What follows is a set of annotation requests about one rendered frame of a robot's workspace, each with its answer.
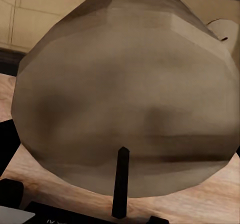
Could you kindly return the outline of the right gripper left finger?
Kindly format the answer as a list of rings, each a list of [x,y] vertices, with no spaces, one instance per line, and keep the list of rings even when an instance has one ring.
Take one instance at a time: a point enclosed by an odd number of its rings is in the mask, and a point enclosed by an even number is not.
[[[0,177],[21,144],[13,119],[0,122]]]

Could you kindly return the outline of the pillar candle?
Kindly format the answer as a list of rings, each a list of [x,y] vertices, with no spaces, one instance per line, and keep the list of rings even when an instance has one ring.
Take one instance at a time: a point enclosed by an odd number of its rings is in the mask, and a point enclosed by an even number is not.
[[[216,19],[206,25],[228,49],[232,59],[240,52],[240,27],[228,19]]]
[[[127,198],[195,187],[240,146],[240,71],[181,0],[85,0],[19,62],[20,143],[67,183]]]

